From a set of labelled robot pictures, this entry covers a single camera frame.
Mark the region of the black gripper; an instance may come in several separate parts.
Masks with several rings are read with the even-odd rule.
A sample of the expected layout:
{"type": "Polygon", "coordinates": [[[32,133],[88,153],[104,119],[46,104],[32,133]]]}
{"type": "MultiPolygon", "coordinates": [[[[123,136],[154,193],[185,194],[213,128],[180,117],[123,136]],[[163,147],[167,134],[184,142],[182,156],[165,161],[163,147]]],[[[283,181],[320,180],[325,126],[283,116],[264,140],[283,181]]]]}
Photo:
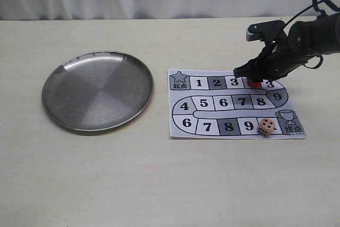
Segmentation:
{"type": "Polygon", "coordinates": [[[320,22],[296,22],[288,34],[280,31],[275,41],[265,43],[260,54],[233,70],[236,78],[253,81],[278,80],[303,66],[318,69],[324,61],[322,56],[320,22]]]}

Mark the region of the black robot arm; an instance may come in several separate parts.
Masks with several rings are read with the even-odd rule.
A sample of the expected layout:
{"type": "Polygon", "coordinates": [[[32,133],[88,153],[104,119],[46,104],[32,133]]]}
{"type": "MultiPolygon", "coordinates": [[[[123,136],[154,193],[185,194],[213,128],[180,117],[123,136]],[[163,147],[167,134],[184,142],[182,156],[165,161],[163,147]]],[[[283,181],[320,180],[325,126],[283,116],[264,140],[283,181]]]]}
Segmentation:
{"type": "Polygon", "coordinates": [[[314,57],[339,53],[339,13],[318,16],[314,21],[297,21],[286,34],[286,23],[273,20],[255,23],[247,28],[247,41],[263,41],[260,54],[233,70],[236,78],[245,77],[253,82],[274,81],[286,77],[314,57]]]}

